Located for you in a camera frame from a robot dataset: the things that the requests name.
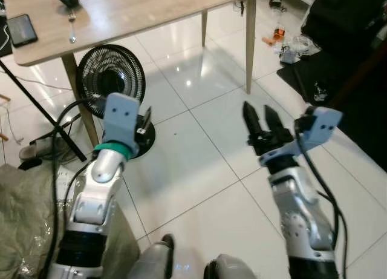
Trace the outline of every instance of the gray fabric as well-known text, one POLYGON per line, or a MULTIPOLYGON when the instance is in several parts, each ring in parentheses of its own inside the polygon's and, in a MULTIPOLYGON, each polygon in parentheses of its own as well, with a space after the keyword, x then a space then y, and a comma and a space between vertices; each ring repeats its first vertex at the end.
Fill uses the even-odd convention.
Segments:
MULTIPOLYGON (((51 241, 51 201, 50 163, 27 171, 0 167, 0 278, 37 278, 51 241)), ((117 208, 103 278, 125 278, 139 254, 131 228, 117 208)))

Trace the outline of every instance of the smartphone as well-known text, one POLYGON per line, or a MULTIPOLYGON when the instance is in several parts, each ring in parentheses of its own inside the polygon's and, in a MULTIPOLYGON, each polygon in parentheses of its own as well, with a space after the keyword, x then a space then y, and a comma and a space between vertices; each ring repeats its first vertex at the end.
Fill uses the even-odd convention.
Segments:
POLYGON ((12 44, 15 47, 37 41, 37 36, 28 15, 21 15, 7 21, 12 44))

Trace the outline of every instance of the black cable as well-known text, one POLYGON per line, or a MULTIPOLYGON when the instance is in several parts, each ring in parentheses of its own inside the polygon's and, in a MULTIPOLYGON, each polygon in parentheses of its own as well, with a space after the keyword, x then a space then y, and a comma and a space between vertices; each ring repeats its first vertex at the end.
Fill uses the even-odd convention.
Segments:
POLYGON ((50 244, 50 249, 48 251, 44 267, 39 274, 39 278, 47 278, 48 275, 48 270, 50 268, 51 260, 53 258, 54 252, 55 252, 55 247, 56 247, 56 242, 57 242, 57 236, 58 236, 58 207, 57 207, 57 196, 56 196, 56 175, 57 175, 57 156, 55 155, 56 152, 56 134, 59 132, 59 129, 61 127, 60 123, 62 119, 65 117, 65 115, 74 107, 77 105, 80 105, 84 102, 89 102, 91 100, 95 99, 94 97, 89 98, 89 99, 80 99, 76 100, 75 102, 69 104, 59 115, 58 120, 56 121, 56 124, 54 126, 54 131, 53 131, 53 138, 51 141, 51 150, 53 153, 53 162, 52 162, 52 173, 53 173, 53 185, 52 185, 52 199, 53 199, 53 238, 51 240, 50 244))
MULTIPOLYGON (((324 193, 322 193, 320 191, 318 191, 317 193, 332 203, 329 196, 325 195, 324 193)), ((339 208, 339 217, 341 218, 341 221, 342 221, 343 227, 344 227, 344 253, 343 253, 342 275, 343 275, 343 279, 346 279, 346 256, 347 256, 347 252, 348 252, 348 228, 346 226, 346 221, 345 221, 344 215, 343 215, 340 208, 339 208)))
POLYGON ((70 181, 70 184, 67 186, 65 200, 63 201, 63 233, 65 233, 67 227, 67 198, 68 194, 70 193, 70 188, 72 187, 75 179, 79 176, 79 174, 84 172, 84 170, 87 168, 87 166, 89 166, 90 163, 91 161, 86 163, 85 166, 82 166, 81 169, 79 169, 78 172, 74 174, 73 178, 70 181))
POLYGON ((309 168, 312 170, 314 176, 316 176, 317 181, 320 183, 321 187, 324 189, 325 193, 328 195, 332 202, 333 206, 333 217, 334 217, 334 232, 333 232, 333 239, 332 239, 332 246, 333 249, 336 248, 337 243, 337 236, 339 234, 339 207, 337 205, 336 199, 333 196, 333 193, 331 192, 331 189, 328 187, 328 185, 325 183, 324 179, 321 177, 319 171, 314 166, 313 162, 309 158, 309 155, 307 153, 307 150, 305 149, 304 143, 301 140, 300 137, 300 129, 297 120, 294 122, 294 132, 296 134, 296 140, 298 147, 300 148, 300 151, 302 155, 305 158, 305 161, 308 163, 309 168))

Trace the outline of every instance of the black tripod leg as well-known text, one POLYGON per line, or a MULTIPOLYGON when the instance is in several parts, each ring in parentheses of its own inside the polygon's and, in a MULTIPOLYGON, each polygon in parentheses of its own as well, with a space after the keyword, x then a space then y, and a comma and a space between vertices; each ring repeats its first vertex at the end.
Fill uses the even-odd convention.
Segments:
MULTIPOLYGON (((0 67, 4 69, 5 73, 12 79, 12 81, 20 88, 21 91, 29 98, 29 100, 38 108, 38 110, 50 121, 50 123, 55 126, 56 121, 49 115, 48 112, 40 105, 39 102, 25 89, 25 87, 19 82, 15 75, 5 66, 4 63, 0 60, 0 67)), ((67 145, 71 150, 75 153, 75 155, 79 158, 79 160, 86 161, 86 156, 82 153, 82 151, 78 148, 78 146, 74 143, 73 140, 69 137, 69 135, 63 130, 61 127, 59 130, 60 135, 63 137, 64 141, 66 141, 67 145)))

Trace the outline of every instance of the white tile floor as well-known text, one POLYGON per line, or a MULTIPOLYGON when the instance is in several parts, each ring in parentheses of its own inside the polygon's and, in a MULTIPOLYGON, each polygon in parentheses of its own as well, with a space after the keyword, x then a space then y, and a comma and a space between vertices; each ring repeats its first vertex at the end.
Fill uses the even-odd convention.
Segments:
MULTIPOLYGON (((299 31, 302 12, 289 11, 295 13, 286 13, 284 23, 292 35, 299 31)), ((175 270, 174 278, 201 278, 205 263, 222 252, 242 258, 260 278, 288 278, 268 173, 246 146, 241 108, 248 100, 262 115, 263 105, 269 104, 291 127, 306 104, 276 75, 278 57, 261 42, 273 29, 266 0, 258 0, 255 82, 249 96, 243 90, 245 17, 227 5, 210 11, 208 18, 206 48, 200 46, 199 16, 115 42, 143 64, 147 90, 141 111, 152 105, 157 131, 153 149, 128 163, 117 198, 142 250, 166 232, 175 235, 176 264, 189 268, 175 270)), ((3 61, 15 75, 36 81, 23 84, 52 116, 73 100, 60 59, 33 67, 16 65, 12 56, 3 61)), ((2 73, 0 93, 12 99, 7 105, 11 124, 16 137, 24 138, 20 145, 14 139, 0 143, 0 165, 18 166, 19 150, 52 127, 2 73)), ((0 121, 1 131, 11 137, 3 108, 0 121)), ((73 128, 75 141, 90 153, 83 126, 73 128)), ((387 278, 387 174, 339 130, 311 156, 348 221, 348 278, 387 278)), ((78 161, 67 165, 73 170, 80 166, 78 161)), ((341 253, 339 248, 338 266, 341 253)))

